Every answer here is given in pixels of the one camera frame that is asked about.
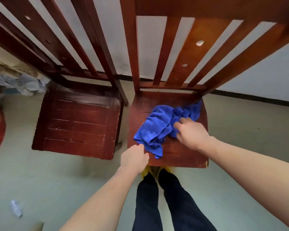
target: blue microfiber towel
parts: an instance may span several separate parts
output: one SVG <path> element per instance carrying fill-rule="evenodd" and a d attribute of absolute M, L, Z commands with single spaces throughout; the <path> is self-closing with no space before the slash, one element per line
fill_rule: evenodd
<path fill-rule="evenodd" d="M 150 116 L 139 128 L 134 136 L 134 140 L 143 144 L 144 148 L 153 153 L 155 158 L 161 158 L 163 155 L 162 143 L 166 135 L 173 138 L 177 137 L 178 130 L 173 127 L 181 117 L 189 117 L 196 121 L 200 116 L 201 101 L 186 107 L 172 108 L 168 105 L 156 106 Z"/>

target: dark blue pants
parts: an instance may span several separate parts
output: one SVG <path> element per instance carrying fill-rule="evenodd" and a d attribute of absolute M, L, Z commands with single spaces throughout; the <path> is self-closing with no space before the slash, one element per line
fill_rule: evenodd
<path fill-rule="evenodd" d="M 158 182 L 164 190 L 175 231 L 216 231 L 175 175 L 162 169 Z M 132 230 L 163 230 L 158 211 L 158 185 L 150 173 L 144 177 L 137 188 L 135 221 Z"/>

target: chair seat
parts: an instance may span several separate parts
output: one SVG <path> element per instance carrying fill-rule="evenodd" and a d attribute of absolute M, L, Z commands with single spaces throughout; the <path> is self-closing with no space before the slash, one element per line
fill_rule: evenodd
<path fill-rule="evenodd" d="M 202 100 L 197 94 L 187 93 L 168 93 L 168 92 L 150 92 L 141 91 L 135 95 L 129 114 L 129 135 L 127 147 L 138 144 L 133 140 L 135 133 L 145 122 L 156 105 L 169 105 L 179 107 L 190 105 Z M 204 103 L 201 105 L 200 117 L 197 120 L 208 130 L 208 121 Z M 149 165 L 151 166 L 170 166 L 170 167 L 194 167 L 206 168 L 208 158 L 197 151 L 192 151 L 181 144 L 176 138 L 166 137 L 162 144 L 163 156 L 156 159 L 152 153 L 149 153 Z"/>
<path fill-rule="evenodd" d="M 123 111 L 118 90 L 74 81 L 68 87 L 50 84 L 32 149 L 112 159 Z"/>

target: forearm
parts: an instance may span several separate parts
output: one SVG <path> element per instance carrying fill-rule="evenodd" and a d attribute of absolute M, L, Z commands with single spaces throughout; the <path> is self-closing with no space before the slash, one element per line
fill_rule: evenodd
<path fill-rule="evenodd" d="M 61 231 L 116 230 L 122 207 L 137 173 L 119 168 L 116 174 L 83 204 Z"/>
<path fill-rule="evenodd" d="M 223 143 L 212 137 L 200 151 L 289 226 L 289 163 Z"/>

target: gray floor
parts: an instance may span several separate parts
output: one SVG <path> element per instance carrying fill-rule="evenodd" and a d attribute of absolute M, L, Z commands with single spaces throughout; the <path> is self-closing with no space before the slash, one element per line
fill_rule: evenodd
<path fill-rule="evenodd" d="M 132 82 L 122 81 L 130 102 Z M 43 94 L 12 95 L 3 100 L 6 135 L 0 147 L 0 231 L 27 231 L 39 221 L 55 231 L 116 171 L 126 149 L 128 108 L 120 139 L 123 147 L 111 161 L 31 150 Z M 289 107 L 229 98 L 204 97 L 209 133 L 219 140 L 289 162 Z M 207 169 L 176 168 L 175 174 L 219 231 L 289 230 L 210 161 Z M 131 230 L 138 177 L 127 196 L 117 230 Z M 23 217 L 13 217 L 9 203 L 18 199 Z M 164 230 L 173 230 L 160 190 Z"/>

